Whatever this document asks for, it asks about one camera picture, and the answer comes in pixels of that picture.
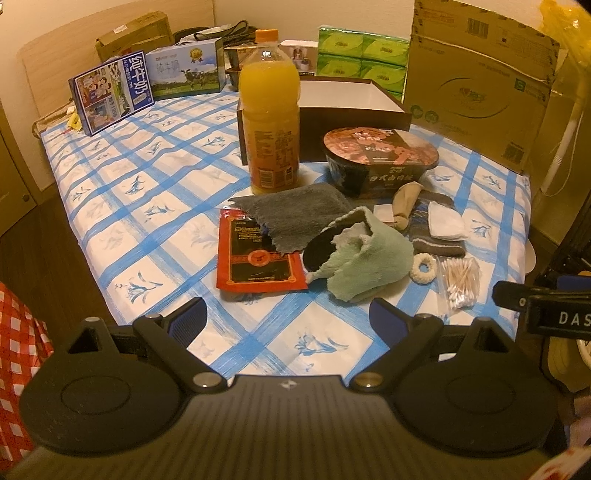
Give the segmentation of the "bag of cotton swabs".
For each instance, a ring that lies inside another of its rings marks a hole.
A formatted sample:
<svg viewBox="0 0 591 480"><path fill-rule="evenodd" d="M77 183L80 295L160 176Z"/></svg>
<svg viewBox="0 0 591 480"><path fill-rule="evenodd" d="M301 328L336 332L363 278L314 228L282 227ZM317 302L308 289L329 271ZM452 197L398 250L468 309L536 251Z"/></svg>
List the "bag of cotton swabs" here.
<svg viewBox="0 0 591 480"><path fill-rule="evenodd" d="M437 260L440 306L446 316L472 308L480 294L480 267L473 257L443 257Z"/></svg>

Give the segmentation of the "light green towel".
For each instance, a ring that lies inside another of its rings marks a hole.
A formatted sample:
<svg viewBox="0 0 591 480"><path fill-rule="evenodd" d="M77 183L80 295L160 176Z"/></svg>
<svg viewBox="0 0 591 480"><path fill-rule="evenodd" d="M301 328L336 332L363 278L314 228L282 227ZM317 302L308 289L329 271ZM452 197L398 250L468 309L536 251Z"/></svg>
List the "light green towel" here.
<svg viewBox="0 0 591 480"><path fill-rule="evenodd" d="M335 299L356 302L406 277L414 247L362 206L336 218L308 242L303 260L308 284L325 279Z"/></svg>

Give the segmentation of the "red black packet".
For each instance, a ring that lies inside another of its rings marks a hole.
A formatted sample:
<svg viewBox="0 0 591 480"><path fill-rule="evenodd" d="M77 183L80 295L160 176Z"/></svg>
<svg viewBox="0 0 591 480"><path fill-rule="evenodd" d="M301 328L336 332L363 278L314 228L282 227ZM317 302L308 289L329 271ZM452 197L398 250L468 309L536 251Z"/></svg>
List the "red black packet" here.
<svg viewBox="0 0 591 480"><path fill-rule="evenodd" d="M232 293L274 293L308 288L301 256L276 250L263 228L241 210L219 215L216 286Z"/></svg>

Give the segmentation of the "small white packet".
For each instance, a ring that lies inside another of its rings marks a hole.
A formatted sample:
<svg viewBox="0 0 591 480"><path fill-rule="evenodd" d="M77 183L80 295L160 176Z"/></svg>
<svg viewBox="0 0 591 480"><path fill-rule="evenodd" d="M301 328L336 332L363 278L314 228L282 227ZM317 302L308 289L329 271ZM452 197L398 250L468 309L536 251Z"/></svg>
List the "small white packet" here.
<svg viewBox="0 0 591 480"><path fill-rule="evenodd" d="M394 223L393 206L391 204L377 204L373 207L373 213L385 224Z"/></svg>

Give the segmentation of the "beige stocking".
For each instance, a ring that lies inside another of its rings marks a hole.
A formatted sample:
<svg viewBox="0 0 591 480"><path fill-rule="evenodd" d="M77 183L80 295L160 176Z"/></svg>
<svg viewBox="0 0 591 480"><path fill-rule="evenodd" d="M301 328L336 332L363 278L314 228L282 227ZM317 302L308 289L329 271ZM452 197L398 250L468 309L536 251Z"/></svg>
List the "beige stocking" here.
<svg viewBox="0 0 591 480"><path fill-rule="evenodd" d="M394 194L392 212L393 224L397 230L407 229L411 212L422 190L423 185L414 181L402 185Z"/></svg>

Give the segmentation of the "grey cloth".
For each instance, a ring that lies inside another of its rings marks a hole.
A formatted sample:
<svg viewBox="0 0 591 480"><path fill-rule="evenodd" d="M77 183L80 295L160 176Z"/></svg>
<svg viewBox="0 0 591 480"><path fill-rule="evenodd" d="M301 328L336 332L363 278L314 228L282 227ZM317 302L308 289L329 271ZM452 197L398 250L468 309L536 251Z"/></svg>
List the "grey cloth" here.
<svg viewBox="0 0 591 480"><path fill-rule="evenodd" d="M235 197L230 201L233 207L256 220L280 253L304 250L329 223L353 209L351 202L328 183Z"/></svg>

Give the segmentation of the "blue white checked tablecloth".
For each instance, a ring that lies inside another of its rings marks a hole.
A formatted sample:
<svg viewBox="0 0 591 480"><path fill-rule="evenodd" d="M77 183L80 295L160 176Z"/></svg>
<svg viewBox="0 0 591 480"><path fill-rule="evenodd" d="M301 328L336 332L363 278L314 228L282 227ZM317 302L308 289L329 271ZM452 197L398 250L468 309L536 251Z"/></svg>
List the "blue white checked tablecloth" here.
<svg viewBox="0 0 591 480"><path fill-rule="evenodd" d="M226 378L349 381L386 350L370 327L369 301L338 302L322 281L286 295L236 296L215 286L219 209L250 194L237 104L238 94L225 90L156 102L93 137L67 120L49 127L41 141L70 227L117 324L198 296L207 325L188 350ZM497 307L491 289L524 282L529 179L424 128L411 132L438 148L438 166L421 181L454 199L468 223L468 256L480 265L474 308L446 323L490 317L515 338L517 314Z"/></svg>

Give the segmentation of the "red white checked bag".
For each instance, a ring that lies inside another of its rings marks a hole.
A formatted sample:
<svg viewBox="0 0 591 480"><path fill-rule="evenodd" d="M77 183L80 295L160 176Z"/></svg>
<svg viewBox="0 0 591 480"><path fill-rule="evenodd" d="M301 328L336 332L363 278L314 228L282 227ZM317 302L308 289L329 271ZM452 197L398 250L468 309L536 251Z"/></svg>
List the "red white checked bag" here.
<svg viewBox="0 0 591 480"><path fill-rule="evenodd" d="M25 386L54 351L46 324L4 284L0 289L1 472L10 470L33 449L21 419Z"/></svg>

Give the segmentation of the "instant noodle bowl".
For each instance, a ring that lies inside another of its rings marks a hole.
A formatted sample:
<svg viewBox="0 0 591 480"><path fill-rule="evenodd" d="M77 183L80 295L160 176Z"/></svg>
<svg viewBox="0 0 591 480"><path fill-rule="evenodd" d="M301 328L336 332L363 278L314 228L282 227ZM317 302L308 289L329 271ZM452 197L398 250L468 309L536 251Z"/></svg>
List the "instant noodle bowl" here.
<svg viewBox="0 0 591 480"><path fill-rule="evenodd" d="M332 183L352 198L386 198L439 163L438 149L403 130L339 128L324 137Z"/></svg>

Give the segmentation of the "wooden door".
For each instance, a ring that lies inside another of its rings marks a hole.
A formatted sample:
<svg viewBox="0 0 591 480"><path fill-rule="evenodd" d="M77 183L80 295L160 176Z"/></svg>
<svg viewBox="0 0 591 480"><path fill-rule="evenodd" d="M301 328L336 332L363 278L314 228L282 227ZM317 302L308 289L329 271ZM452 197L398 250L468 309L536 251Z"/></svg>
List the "wooden door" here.
<svg viewBox="0 0 591 480"><path fill-rule="evenodd" d="M8 119L1 109L1 204L0 231L7 233L37 203L28 188L30 177L26 164L16 144Z"/></svg>

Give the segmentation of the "orange juice bottle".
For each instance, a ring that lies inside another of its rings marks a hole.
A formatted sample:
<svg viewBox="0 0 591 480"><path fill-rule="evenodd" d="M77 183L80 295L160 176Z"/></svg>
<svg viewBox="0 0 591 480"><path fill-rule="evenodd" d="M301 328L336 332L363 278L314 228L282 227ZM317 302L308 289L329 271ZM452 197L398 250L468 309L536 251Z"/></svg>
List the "orange juice bottle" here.
<svg viewBox="0 0 591 480"><path fill-rule="evenodd" d="M280 50L279 31L256 30L256 49L239 74L242 133L252 192L266 194L297 186L300 167L301 80Z"/></svg>

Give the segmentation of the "yellow plastic bag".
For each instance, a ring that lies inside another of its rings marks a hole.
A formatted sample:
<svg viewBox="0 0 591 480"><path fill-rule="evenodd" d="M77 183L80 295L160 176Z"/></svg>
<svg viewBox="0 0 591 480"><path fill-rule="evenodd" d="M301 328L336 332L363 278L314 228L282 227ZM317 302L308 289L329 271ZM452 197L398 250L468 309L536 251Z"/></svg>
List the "yellow plastic bag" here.
<svg viewBox="0 0 591 480"><path fill-rule="evenodd" d="M590 14L578 1L541 1L543 30L568 51L578 74L577 96L590 99Z"/></svg>

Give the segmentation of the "green tissue pack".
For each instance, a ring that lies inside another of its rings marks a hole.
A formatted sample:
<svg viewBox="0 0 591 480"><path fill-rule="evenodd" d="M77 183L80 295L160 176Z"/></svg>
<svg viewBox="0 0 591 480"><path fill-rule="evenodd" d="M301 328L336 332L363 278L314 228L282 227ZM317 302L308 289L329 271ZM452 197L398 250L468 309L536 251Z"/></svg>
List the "green tissue pack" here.
<svg viewBox="0 0 591 480"><path fill-rule="evenodd" d="M402 101L409 49L407 39L321 26L315 75L374 81Z"/></svg>

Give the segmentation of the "white product box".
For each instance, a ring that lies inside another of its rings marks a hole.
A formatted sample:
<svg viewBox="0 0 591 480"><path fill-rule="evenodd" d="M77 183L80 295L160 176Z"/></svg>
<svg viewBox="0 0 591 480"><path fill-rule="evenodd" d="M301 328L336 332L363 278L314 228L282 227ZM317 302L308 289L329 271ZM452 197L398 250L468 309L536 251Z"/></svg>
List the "white product box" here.
<svg viewBox="0 0 591 480"><path fill-rule="evenodd" d="M290 57L301 76L315 75L318 64L317 41L283 40L280 49Z"/></svg>

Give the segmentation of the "brown cardboard box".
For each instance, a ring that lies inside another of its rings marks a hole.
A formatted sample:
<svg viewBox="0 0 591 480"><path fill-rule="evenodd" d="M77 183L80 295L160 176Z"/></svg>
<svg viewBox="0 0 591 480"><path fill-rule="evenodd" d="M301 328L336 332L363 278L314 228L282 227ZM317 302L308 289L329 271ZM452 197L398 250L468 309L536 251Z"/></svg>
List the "brown cardboard box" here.
<svg viewBox="0 0 591 480"><path fill-rule="evenodd" d="M168 17L161 11L150 12L127 22L96 39L95 48L102 62L129 53L172 46L173 35Z"/></svg>

